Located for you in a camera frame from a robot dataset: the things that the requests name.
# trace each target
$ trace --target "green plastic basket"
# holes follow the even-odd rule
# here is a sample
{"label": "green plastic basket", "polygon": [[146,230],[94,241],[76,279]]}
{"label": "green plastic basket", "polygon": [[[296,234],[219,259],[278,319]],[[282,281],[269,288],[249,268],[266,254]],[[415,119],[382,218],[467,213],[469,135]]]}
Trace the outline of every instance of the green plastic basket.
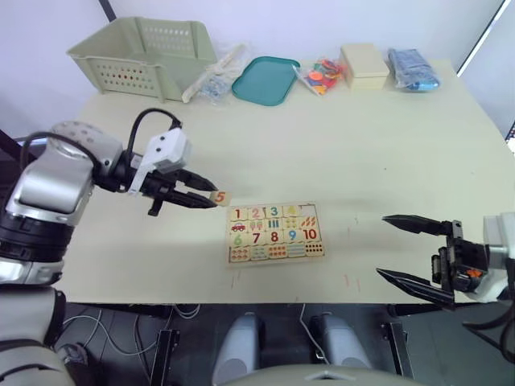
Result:
{"label": "green plastic basket", "polygon": [[100,92],[181,101],[216,62],[204,24],[118,18],[67,52]]}

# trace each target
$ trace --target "red car picture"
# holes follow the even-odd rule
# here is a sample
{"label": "red car picture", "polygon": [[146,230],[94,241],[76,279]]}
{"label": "red car picture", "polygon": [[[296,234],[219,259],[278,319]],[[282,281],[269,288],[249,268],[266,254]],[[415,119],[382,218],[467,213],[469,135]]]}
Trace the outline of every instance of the red car picture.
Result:
{"label": "red car picture", "polygon": [[243,232],[244,230],[245,230],[245,225],[242,223],[235,223],[233,225],[233,227],[231,228],[231,231],[233,231],[233,232],[237,232],[237,231]]}

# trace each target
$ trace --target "white wall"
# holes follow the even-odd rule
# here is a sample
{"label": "white wall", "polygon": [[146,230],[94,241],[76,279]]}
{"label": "white wall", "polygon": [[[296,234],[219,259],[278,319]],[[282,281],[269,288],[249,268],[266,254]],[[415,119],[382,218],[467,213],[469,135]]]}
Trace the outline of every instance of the white wall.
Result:
{"label": "white wall", "polygon": [[[500,0],[111,0],[117,16],[204,22],[214,43],[314,59],[342,43],[465,58]],[[65,51],[105,25],[97,0],[2,0],[0,129],[20,136],[73,118],[94,92]]]}
{"label": "white wall", "polygon": [[515,1],[461,76],[504,136],[515,121]]}

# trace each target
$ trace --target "white table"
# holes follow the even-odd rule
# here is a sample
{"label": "white table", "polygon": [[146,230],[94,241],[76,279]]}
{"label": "white table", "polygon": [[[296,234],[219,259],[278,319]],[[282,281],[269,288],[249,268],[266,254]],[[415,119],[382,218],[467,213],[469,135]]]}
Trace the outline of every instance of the white table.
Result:
{"label": "white table", "polygon": [[[402,232],[383,215],[462,220],[482,242],[484,215],[515,208],[515,160],[447,62],[431,93],[353,91],[316,97],[300,83],[277,107],[230,97],[189,105],[121,93],[94,96],[79,116],[126,145],[143,109],[179,117],[187,168],[233,193],[232,205],[315,201],[324,261],[230,269],[226,210],[164,205],[96,189],[56,285],[72,302],[419,302],[376,267],[431,277],[443,237]],[[136,150],[169,121],[151,114]],[[459,301],[466,298],[458,296]]]}

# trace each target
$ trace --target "bag of colorful pieces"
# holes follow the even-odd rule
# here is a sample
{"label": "bag of colorful pieces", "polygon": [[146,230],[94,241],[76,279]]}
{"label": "bag of colorful pieces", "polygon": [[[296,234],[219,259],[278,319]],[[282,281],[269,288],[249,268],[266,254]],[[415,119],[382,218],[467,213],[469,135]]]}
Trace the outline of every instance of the bag of colorful pieces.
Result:
{"label": "bag of colorful pieces", "polygon": [[308,72],[294,66],[295,75],[316,95],[323,95],[342,77],[343,68],[334,60],[318,60]]}

